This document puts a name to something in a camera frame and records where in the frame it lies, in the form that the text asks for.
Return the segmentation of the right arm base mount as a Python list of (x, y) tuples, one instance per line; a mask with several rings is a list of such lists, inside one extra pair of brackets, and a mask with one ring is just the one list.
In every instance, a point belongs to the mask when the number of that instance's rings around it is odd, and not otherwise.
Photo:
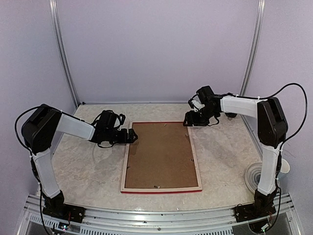
[(269, 206), (265, 209), (257, 209), (253, 203), (246, 205), (239, 204), (235, 206), (233, 210), (237, 223), (269, 216), (270, 214), (276, 213), (275, 206)]

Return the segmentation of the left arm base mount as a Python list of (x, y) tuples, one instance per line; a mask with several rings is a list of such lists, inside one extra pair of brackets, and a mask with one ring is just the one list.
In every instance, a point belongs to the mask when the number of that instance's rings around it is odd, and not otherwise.
[(86, 209), (80, 206), (63, 204), (60, 208), (44, 206), (43, 214), (69, 222), (82, 223)]

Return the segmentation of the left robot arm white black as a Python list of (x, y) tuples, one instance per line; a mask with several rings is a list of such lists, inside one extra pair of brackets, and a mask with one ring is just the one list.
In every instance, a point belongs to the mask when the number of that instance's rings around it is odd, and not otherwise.
[(35, 176), (41, 184), (43, 195), (49, 199), (62, 194), (51, 163), (50, 149), (55, 133), (78, 137), (98, 146), (108, 142), (110, 147), (116, 144), (131, 144), (138, 139), (133, 129), (121, 128), (126, 119), (125, 115), (118, 115), (112, 110), (103, 110), (92, 123), (46, 104), (31, 110), (33, 114), (22, 125), (22, 137), (25, 147), (30, 151)]

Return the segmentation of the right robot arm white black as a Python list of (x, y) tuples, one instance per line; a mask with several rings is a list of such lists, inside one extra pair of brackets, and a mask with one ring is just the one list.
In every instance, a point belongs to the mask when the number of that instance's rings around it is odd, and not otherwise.
[(218, 119), (221, 113), (243, 115), (257, 120), (258, 139), (262, 146), (260, 181), (254, 193), (254, 202), (248, 206), (237, 206), (236, 212), (254, 217), (274, 213), (273, 200), (279, 189), (281, 150), (288, 130), (278, 98), (215, 94), (210, 86), (204, 86), (188, 100), (188, 105), (191, 110), (185, 114), (184, 126), (210, 126), (210, 119)]

